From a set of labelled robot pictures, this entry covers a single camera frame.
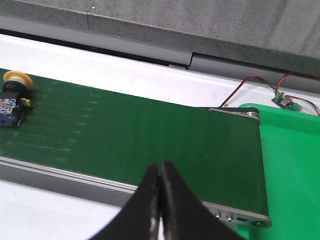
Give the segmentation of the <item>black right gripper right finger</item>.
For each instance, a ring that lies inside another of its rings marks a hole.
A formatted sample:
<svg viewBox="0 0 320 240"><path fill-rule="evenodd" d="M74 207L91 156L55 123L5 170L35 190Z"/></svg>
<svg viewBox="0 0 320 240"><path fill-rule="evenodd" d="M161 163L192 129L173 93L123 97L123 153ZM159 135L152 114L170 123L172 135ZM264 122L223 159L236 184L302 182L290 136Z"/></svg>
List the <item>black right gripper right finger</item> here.
<svg viewBox="0 0 320 240"><path fill-rule="evenodd" d="M161 164L161 213L166 240L242 240L216 219L191 191L175 164Z"/></svg>

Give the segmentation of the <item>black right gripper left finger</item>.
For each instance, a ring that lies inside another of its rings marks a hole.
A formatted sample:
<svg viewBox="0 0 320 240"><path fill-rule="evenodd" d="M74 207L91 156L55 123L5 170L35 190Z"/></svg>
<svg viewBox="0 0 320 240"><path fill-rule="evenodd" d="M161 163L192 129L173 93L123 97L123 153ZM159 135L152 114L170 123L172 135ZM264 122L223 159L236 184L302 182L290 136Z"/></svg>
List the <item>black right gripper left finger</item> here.
<svg viewBox="0 0 320 240"><path fill-rule="evenodd" d="M157 240L160 224L158 165L148 166L120 212L92 240Z"/></svg>

